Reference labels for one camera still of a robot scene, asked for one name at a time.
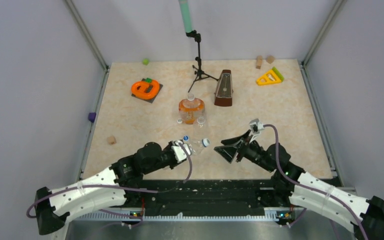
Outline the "clear bottle blue cap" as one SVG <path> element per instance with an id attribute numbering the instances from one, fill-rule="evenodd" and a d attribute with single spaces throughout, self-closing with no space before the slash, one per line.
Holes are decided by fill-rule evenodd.
<path id="1" fill-rule="evenodd" d="M 193 137 L 197 140 L 208 138 L 210 135 L 208 121 L 205 116 L 199 116 L 193 123 Z"/>

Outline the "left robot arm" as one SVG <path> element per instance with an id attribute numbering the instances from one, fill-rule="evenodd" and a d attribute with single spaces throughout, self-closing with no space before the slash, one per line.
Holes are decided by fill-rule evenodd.
<path id="1" fill-rule="evenodd" d="M 36 219 L 39 235 L 45 236 L 88 213 L 124 204 L 134 207 L 140 202 L 140 193 L 158 193 L 139 188 L 144 175 L 191 162 L 191 150 L 182 140 L 171 141 L 165 148 L 148 142 L 91 177 L 62 188 L 38 189 L 34 203 L 28 208 L 35 214 L 26 214 Z"/>

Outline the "blue white Pepsi cap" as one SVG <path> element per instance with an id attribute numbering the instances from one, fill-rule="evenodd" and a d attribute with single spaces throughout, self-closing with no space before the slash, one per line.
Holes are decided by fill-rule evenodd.
<path id="1" fill-rule="evenodd" d="M 209 147 L 210 144 L 211 144 L 211 142 L 210 142 L 210 140 L 209 140 L 208 138 L 203 138 L 203 139 L 202 139 L 202 145 L 203 145 L 205 148 Z"/>

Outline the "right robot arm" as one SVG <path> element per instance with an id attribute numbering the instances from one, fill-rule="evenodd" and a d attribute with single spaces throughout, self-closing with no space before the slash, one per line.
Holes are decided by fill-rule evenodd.
<path id="1" fill-rule="evenodd" d="M 264 149 L 251 130 L 225 139 L 214 151 L 227 162 L 247 159 L 272 173 L 273 200 L 279 206 L 293 205 L 315 212 L 353 233 L 358 240 L 384 240 L 384 200 L 364 198 L 337 188 L 290 161 L 291 155 L 275 137 Z"/>

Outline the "blue water bottle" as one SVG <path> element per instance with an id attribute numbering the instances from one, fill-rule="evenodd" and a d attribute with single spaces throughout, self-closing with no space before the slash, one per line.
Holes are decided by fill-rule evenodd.
<path id="1" fill-rule="evenodd" d="M 202 139 L 190 139 L 187 145 L 192 156 L 199 155 L 206 148 L 203 146 Z"/>

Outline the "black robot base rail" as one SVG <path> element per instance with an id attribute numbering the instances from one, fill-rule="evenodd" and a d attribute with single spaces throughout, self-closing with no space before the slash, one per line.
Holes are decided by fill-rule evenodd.
<path id="1" fill-rule="evenodd" d="M 103 208 L 86 217 L 123 221 L 273 221 L 292 226 L 302 209 L 274 190 L 271 180 L 144 180 L 142 189 L 128 192 L 124 205 Z"/>

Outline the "orange clear plastic bottle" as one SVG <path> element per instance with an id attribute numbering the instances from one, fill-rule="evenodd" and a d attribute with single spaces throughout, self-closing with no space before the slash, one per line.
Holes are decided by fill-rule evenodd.
<path id="1" fill-rule="evenodd" d="M 179 117 L 184 124 L 192 125 L 197 118 L 205 114 L 205 102 L 189 93 L 178 104 Z"/>

